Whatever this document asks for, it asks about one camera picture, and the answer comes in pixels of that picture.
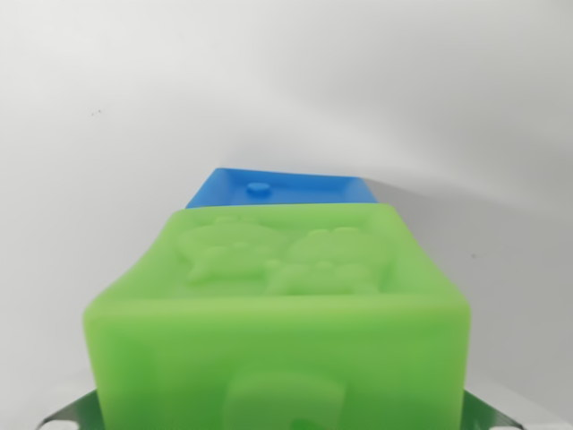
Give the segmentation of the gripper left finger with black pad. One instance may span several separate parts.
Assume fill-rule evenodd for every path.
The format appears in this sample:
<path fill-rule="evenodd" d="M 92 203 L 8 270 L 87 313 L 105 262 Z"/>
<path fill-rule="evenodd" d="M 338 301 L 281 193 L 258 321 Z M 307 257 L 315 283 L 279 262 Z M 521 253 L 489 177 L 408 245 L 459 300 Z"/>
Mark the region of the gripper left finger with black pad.
<path fill-rule="evenodd" d="M 102 430 L 104 422 L 95 390 L 48 415 L 38 429 Z"/>

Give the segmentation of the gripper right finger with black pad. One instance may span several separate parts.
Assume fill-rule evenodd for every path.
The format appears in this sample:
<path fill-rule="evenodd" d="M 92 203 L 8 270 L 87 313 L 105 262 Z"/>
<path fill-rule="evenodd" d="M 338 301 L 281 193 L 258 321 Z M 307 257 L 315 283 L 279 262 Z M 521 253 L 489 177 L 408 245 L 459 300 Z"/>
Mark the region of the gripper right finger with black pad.
<path fill-rule="evenodd" d="M 464 392 L 462 430 L 522 429 L 514 419 L 479 399 L 470 391 Z"/>

